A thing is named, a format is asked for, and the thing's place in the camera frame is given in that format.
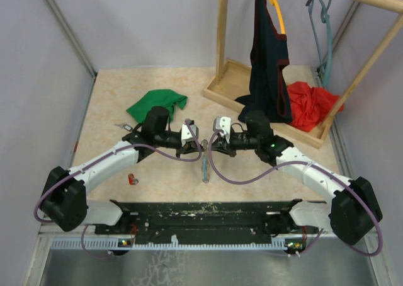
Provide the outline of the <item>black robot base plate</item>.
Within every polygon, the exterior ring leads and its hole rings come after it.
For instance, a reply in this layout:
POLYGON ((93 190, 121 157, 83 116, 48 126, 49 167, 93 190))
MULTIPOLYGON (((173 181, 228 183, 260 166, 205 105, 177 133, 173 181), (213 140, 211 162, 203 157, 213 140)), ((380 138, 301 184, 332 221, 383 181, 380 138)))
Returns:
POLYGON ((299 227, 286 202, 119 202, 123 210, 114 226, 97 224, 97 235, 129 234, 137 244, 269 244, 280 234, 314 234, 299 227))

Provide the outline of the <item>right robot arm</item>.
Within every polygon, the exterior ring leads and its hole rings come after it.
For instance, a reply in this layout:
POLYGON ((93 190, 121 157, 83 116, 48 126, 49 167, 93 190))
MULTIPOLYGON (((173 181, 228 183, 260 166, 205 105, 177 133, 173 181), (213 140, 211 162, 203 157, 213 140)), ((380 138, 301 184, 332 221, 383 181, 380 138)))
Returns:
POLYGON ((292 142, 274 134, 268 117, 261 111, 246 116, 246 129, 236 132, 229 117, 217 117, 213 123, 208 154, 214 151, 230 157, 239 150, 253 150, 257 157, 320 195, 323 201, 295 201, 281 217, 281 225, 290 233, 302 226, 332 231, 344 243, 353 246, 372 229, 380 231, 382 212, 371 183, 363 177, 355 180, 337 174, 311 160, 292 142))

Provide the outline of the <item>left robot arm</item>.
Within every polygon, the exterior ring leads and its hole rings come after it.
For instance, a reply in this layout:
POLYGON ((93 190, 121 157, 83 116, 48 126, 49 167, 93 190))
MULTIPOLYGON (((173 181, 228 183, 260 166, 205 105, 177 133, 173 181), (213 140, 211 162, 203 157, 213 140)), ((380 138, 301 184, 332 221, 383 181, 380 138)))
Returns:
POLYGON ((177 132, 169 128, 169 110, 154 106, 129 133, 106 152, 94 159, 69 169, 57 166, 48 175, 41 197, 35 205, 34 218, 43 223, 55 223, 64 232, 82 224, 109 226, 122 234, 131 226, 130 212, 116 201, 92 201, 87 199, 98 185, 133 166, 152 153, 161 154, 162 149, 176 153, 173 160, 182 160, 181 155, 202 155, 198 141, 198 127, 187 119, 177 132))

